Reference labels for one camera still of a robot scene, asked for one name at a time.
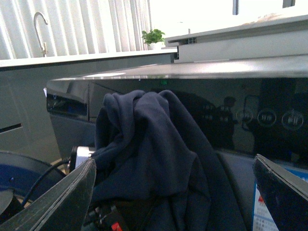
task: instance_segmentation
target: glossy black panel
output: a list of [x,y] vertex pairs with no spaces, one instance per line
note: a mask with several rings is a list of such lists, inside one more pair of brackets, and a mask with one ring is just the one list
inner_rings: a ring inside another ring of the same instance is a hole
[[[308,78],[145,75],[64,79],[53,84],[65,85],[61,97],[67,98],[61,98],[61,107],[51,107],[55,90],[50,89],[49,111],[91,122],[95,122],[107,93],[171,90],[216,149],[308,163]],[[67,93],[69,85],[82,94]],[[66,105],[72,102],[74,112]]]

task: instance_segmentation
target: power cord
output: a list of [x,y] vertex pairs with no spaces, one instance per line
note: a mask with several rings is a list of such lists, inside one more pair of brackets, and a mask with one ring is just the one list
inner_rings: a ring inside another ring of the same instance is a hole
[[64,165],[64,164],[68,164],[70,162],[70,157],[65,158],[64,160],[58,162],[57,164],[49,167],[43,175],[41,175],[32,185],[31,189],[29,190],[29,192],[27,193],[27,195],[25,196],[23,202],[21,203],[21,205],[24,207],[25,204],[28,202],[30,196],[33,194],[33,191],[38,187],[39,183],[44,179],[45,176],[47,176],[52,170],[54,170],[55,168]]

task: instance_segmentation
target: vertical blinds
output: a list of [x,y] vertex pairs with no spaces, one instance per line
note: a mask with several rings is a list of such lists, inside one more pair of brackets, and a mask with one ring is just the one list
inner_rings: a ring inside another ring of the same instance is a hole
[[42,57],[36,12],[47,56],[142,51],[150,30],[148,0],[1,0],[0,59]]

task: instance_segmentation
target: faucet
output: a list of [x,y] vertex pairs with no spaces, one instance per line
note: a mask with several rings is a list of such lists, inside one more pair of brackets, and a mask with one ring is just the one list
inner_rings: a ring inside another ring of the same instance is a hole
[[46,25],[48,25],[48,21],[45,19],[44,15],[41,12],[36,12],[35,15],[34,15],[34,18],[33,18],[33,24],[34,24],[35,32],[36,32],[37,37],[38,37],[40,49],[42,50],[43,57],[47,57],[47,53],[48,53],[47,44],[46,44],[46,42],[42,43],[41,38],[40,38],[39,33],[38,33],[38,29],[37,29],[37,18],[38,18],[39,15],[42,16]]

